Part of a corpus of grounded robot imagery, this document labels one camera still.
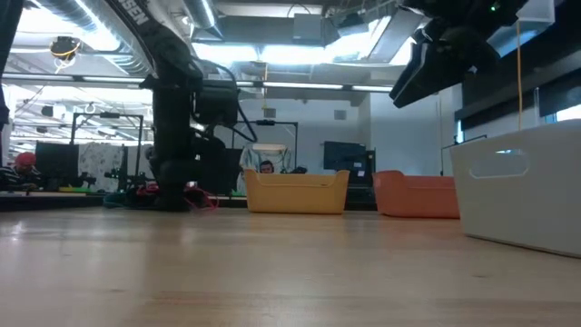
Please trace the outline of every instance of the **person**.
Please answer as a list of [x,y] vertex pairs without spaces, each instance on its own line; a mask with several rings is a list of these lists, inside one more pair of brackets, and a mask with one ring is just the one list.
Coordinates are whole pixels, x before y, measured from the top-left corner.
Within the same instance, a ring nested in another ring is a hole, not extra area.
[[36,155],[21,153],[16,157],[14,167],[0,168],[0,187],[10,189],[37,189],[42,182],[42,176],[34,168]]
[[272,161],[265,160],[261,162],[261,173],[274,173],[274,164],[272,164]]

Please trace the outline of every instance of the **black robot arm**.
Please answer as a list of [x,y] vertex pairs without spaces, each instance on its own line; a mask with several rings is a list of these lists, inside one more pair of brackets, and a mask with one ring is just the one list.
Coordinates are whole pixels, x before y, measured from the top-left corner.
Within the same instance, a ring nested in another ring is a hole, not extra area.
[[146,0],[105,0],[124,24],[153,66],[157,79],[166,86],[200,90],[202,71],[182,39],[159,23],[148,10]]
[[403,10],[431,18],[416,31],[411,60],[389,96],[397,107],[494,68],[499,55],[488,38],[499,27],[516,22],[527,0],[399,0]]

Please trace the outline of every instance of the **computer monitor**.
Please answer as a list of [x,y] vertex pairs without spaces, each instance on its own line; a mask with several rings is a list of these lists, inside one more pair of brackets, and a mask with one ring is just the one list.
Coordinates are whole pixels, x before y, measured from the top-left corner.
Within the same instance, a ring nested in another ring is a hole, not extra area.
[[357,175],[365,173],[367,166],[365,145],[326,141],[324,148],[324,169],[348,170]]
[[36,169],[46,178],[73,179],[79,175],[79,146],[36,144]]

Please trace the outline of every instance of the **fluorescent light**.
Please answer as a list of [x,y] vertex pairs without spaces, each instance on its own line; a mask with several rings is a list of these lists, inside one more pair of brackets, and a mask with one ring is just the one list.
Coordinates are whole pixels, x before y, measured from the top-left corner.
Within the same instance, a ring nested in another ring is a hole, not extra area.
[[238,87],[253,87],[253,82],[236,82],[236,86]]
[[361,91],[361,92],[389,93],[389,92],[391,92],[391,90],[393,90],[393,87],[392,86],[353,85],[351,90]]
[[289,18],[294,14],[308,14],[320,15],[322,12],[322,5],[295,5],[289,13],[291,4],[256,4],[258,1],[249,1],[246,3],[233,2],[214,2],[216,8],[221,13],[228,16],[247,16],[247,17],[280,17]]
[[258,60],[256,49],[251,45],[192,45],[200,59],[216,63],[229,64]]
[[101,132],[103,134],[107,134],[107,135],[110,135],[110,136],[116,136],[117,135],[117,131],[115,131],[113,128],[107,128],[107,127],[97,128],[97,132]]
[[36,147],[32,144],[11,144],[14,147],[23,148],[25,150],[34,150]]
[[343,85],[340,84],[312,84],[312,83],[285,83],[285,82],[264,82],[265,87],[280,88],[301,88],[314,90],[341,90]]
[[106,82],[106,83],[136,83],[143,82],[142,78],[132,77],[101,77],[101,76],[83,76],[86,82]]
[[[69,138],[60,137],[36,137],[36,136],[11,136],[10,141],[29,141],[29,142],[57,142],[66,143],[71,142]],[[123,144],[126,146],[137,145],[137,141],[127,141],[127,140],[108,140],[108,139],[91,139],[91,138],[75,138],[74,142],[76,144],[88,144],[91,142],[102,143],[102,144]],[[142,145],[153,144],[153,141],[142,141]]]
[[18,152],[18,153],[20,153],[20,154],[21,154],[21,153],[28,152],[28,150],[25,150],[25,149],[19,149],[19,148],[16,148],[16,147],[13,147],[13,148],[12,148],[12,151],[14,151],[14,152]]
[[125,133],[125,132],[119,132],[119,131],[117,131],[117,134],[123,135],[125,137],[129,137],[130,139],[135,140],[135,141],[139,140],[139,137],[135,137],[135,136],[133,136],[131,134],[128,134],[128,133]]
[[20,80],[38,80],[38,81],[66,81],[72,82],[74,79],[72,76],[59,75],[59,74],[14,74],[14,73],[4,73],[2,75],[3,79],[20,79]]
[[331,59],[321,46],[267,45],[261,55],[269,64],[322,64]]
[[41,53],[47,53],[50,51],[51,50],[48,47],[38,48],[38,49],[25,48],[25,47],[12,47],[12,48],[10,48],[11,54],[41,54]]
[[48,10],[34,8],[22,12],[17,32],[72,35],[78,34],[79,28]]

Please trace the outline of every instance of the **white storage bin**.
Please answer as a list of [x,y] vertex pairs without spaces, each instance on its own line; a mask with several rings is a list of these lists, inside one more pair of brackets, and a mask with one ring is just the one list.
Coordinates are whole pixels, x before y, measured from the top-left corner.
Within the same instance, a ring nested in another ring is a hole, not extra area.
[[581,120],[452,149],[467,235],[581,256]]

